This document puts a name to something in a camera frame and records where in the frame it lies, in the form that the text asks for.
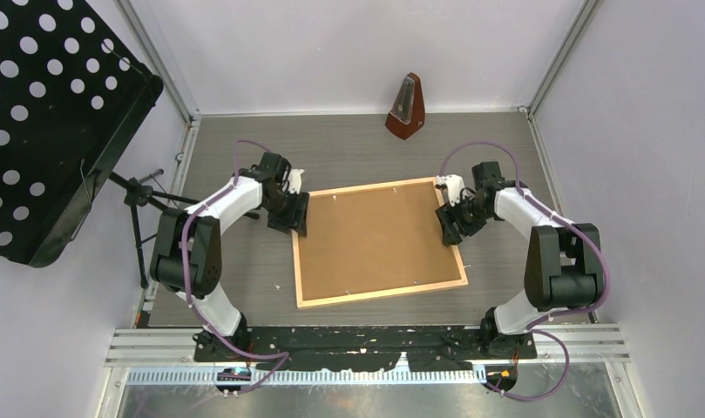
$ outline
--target wooden frame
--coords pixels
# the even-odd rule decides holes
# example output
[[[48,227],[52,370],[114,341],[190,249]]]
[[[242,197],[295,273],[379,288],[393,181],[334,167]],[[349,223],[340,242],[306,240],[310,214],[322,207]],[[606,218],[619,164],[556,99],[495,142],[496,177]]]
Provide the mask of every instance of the wooden frame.
[[[440,193],[436,189],[434,189],[434,186],[436,185],[436,179],[433,177],[424,178],[424,179],[391,181],[391,182],[387,182],[387,183],[378,183],[378,184],[374,184],[374,185],[356,185],[356,186],[351,186],[351,187],[321,190],[321,191],[316,191],[316,192],[310,192],[309,195],[313,199],[314,197],[318,197],[318,196],[339,195],[339,194],[343,194],[343,193],[363,192],[363,191],[370,191],[370,190],[376,190],[376,189],[390,189],[390,188],[400,187],[400,186],[405,186],[405,185],[420,185],[422,183],[431,183],[432,189],[435,191],[435,194],[437,195],[437,201],[439,202],[439,205],[443,205],[444,199],[442,197],[442,193]],[[295,301],[296,301],[296,305],[299,308],[319,307],[319,306],[326,306],[326,305],[334,305],[334,304],[338,304],[338,303],[352,302],[352,301],[356,301],[356,300],[370,300],[370,299],[387,298],[390,296],[397,296],[397,295],[407,294],[407,293],[430,292],[430,291],[435,291],[435,290],[449,289],[452,287],[466,286],[468,284],[468,280],[467,280],[467,275],[465,274],[463,260],[462,260],[462,257],[460,256],[459,249],[457,246],[451,246],[451,250],[454,255],[455,261],[457,263],[457,267],[458,267],[458,271],[459,271],[459,275],[460,275],[460,278],[458,280],[441,281],[438,283],[430,283],[430,284],[410,286],[410,287],[398,287],[398,288],[393,288],[393,289],[388,289],[388,290],[379,290],[379,291],[366,292],[366,293],[347,294],[347,295],[343,295],[343,296],[335,296],[335,297],[316,299],[316,300],[304,300],[303,299],[303,291],[302,291],[302,282],[301,282],[301,252],[299,250],[299,237],[298,237],[298,234],[295,231],[293,231],[293,265],[294,265],[294,273],[295,273]]]

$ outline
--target wire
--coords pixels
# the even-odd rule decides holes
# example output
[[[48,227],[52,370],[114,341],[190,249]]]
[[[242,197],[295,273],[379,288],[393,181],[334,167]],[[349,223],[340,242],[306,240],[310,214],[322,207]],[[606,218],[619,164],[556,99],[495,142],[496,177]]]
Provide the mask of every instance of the wire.
[[[589,314],[589,313],[592,313],[593,311],[595,311],[596,309],[598,309],[599,307],[601,307],[601,305],[603,305],[604,302],[606,301],[608,294],[611,290],[611,273],[609,272],[608,263],[607,263],[606,259],[604,258],[603,254],[601,253],[601,250],[598,248],[598,246],[596,246],[596,244],[593,241],[591,241],[590,238],[588,238],[587,235],[585,235],[580,229],[573,226],[573,224],[570,221],[559,216],[555,211],[553,211],[549,207],[542,204],[542,202],[540,202],[539,200],[536,200],[530,193],[527,193],[524,191],[524,189],[522,188],[522,185],[521,185],[521,176],[519,175],[519,162],[516,160],[516,157],[513,155],[513,152],[511,150],[509,150],[508,148],[506,148],[505,146],[503,146],[501,144],[496,144],[496,143],[490,142],[490,141],[475,141],[475,142],[468,142],[468,143],[462,144],[462,145],[458,146],[457,148],[455,148],[454,150],[452,150],[450,152],[450,154],[448,154],[447,157],[444,159],[444,161],[442,162],[442,166],[439,167],[439,175],[440,176],[444,175],[444,170],[447,168],[447,163],[450,162],[450,159],[456,153],[458,153],[460,150],[462,150],[465,147],[473,146],[473,145],[495,146],[499,150],[505,152],[512,159],[512,162],[514,164],[514,169],[516,171],[515,188],[516,188],[517,192],[521,195],[521,197],[524,198],[527,202],[529,202],[532,206],[534,206],[538,211],[542,212],[542,214],[544,214],[545,216],[548,216],[550,219],[555,221],[557,224],[563,226],[568,231],[575,234],[583,242],[585,242],[588,245],[588,247],[591,248],[591,251],[593,251],[593,253],[596,254],[596,258],[599,259],[599,263],[601,264],[601,270],[604,273],[603,293],[601,293],[601,296],[599,297],[599,299],[596,300],[596,302],[593,303],[591,306],[581,307],[581,308],[577,308],[577,309],[567,309],[565,311],[558,311],[555,313],[551,313],[551,314],[545,315],[541,318],[538,318],[536,320],[533,320],[532,322],[530,322],[529,324],[526,325],[526,328],[525,328],[526,331],[531,331],[535,334],[542,334],[552,340],[555,340],[560,345],[563,352],[565,353],[565,369],[563,370],[563,373],[560,376],[560,379],[554,388],[552,388],[550,391],[548,391],[547,393],[542,394],[540,396],[523,396],[520,394],[511,394],[511,393],[502,392],[500,389],[498,389],[498,385],[493,386],[491,383],[488,383],[488,382],[485,383],[485,385],[488,388],[490,388],[491,390],[495,390],[497,392],[501,392],[502,395],[506,396],[507,398],[515,399],[517,401],[539,401],[539,400],[545,399],[548,396],[551,396],[552,394],[557,392],[560,388],[562,388],[562,386],[565,384],[567,372],[570,369],[570,356],[568,355],[567,347],[565,346],[565,343],[562,342],[559,338],[557,338],[556,336],[549,334],[545,331],[538,330],[538,329],[532,329],[532,328],[545,322],[550,316],[555,317],[555,316],[563,316],[563,315],[569,315],[569,314]]]
[[[186,303],[188,306],[191,308],[194,314],[198,316],[204,323],[205,327],[208,328],[209,331],[211,331],[216,338],[221,341],[227,348],[230,350],[234,351],[235,353],[242,355],[244,357],[247,357],[249,359],[253,360],[260,360],[260,361],[266,361],[266,360],[278,360],[275,363],[275,366],[270,369],[270,371],[262,376],[257,382],[253,383],[247,388],[243,388],[242,390],[238,391],[236,394],[245,394],[247,392],[252,392],[255,390],[258,386],[260,386],[265,380],[267,380],[273,373],[275,373],[282,365],[285,363],[285,361],[288,359],[290,354],[288,352],[282,352],[278,354],[251,354],[248,353],[244,350],[241,350],[237,347],[235,347],[231,342],[229,342],[221,333],[214,327],[214,324],[211,324],[208,319],[203,316],[203,314],[198,310],[197,307],[193,304],[193,289],[191,288],[191,283],[190,283],[190,263],[188,261],[188,231],[190,230],[190,226],[193,223],[193,221],[200,215],[206,208],[208,208],[210,205],[213,205],[216,203],[219,199],[224,198],[227,196],[232,190],[237,185],[237,182],[239,181],[239,161],[237,159],[237,145],[238,144],[252,144],[259,146],[263,150],[269,152],[270,150],[262,144],[256,143],[254,141],[249,141],[245,139],[241,139],[239,141],[236,141],[234,143],[234,178],[233,182],[229,187],[224,190],[223,192],[220,192],[216,194],[213,198],[208,200],[205,205],[199,206],[198,209],[196,209],[195,212],[191,213],[190,216],[188,216],[188,219],[186,220],[185,225],[183,225],[183,231],[182,234],[180,235],[180,242],[182,244],[182,247],[180,249],[181,251],[181,256],[182,256],[182,263],[183,263],[183,280],[185,283],[185,288],[186,288]]]

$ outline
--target perforated black panel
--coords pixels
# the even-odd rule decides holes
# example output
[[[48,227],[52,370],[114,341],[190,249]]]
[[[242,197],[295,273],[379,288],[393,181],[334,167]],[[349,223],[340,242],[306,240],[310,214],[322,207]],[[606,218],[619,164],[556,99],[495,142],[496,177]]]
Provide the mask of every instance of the perforated black panel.
[[[0,0],[0,255],[57,259],[161,92],[85,0]]]

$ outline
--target corkboard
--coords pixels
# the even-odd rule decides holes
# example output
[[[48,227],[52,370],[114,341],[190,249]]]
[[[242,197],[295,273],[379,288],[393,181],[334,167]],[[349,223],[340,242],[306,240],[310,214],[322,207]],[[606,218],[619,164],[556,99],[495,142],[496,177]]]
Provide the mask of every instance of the corkboard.
[[[307,237],[293,234],[299,308],[467,285],[442,244],[435,179],[311,192]]]

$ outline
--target wall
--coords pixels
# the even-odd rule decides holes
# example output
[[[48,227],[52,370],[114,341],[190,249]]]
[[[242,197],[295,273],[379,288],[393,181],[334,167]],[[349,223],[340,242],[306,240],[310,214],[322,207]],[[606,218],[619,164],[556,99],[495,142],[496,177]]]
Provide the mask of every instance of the wall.
[[[705,1],[606,0],[538,121],[651,416],[705,416]]]
[[[143,58],[112,0],[89,3]],[[162,167],[169,182],[182,133],[180,115],[163,95],[116,171],[141,177]],[[51,266],[33,269],[0,258],[0,416],[95,413],[113,329],[129,325],[139,296],[123,198],[122,190],[106,185],[75,242]],[[143,233],[150,233],[158,213],[145,209],[141,214]]]
[[[148,0],[204,114],[528,105],[579,0]]]

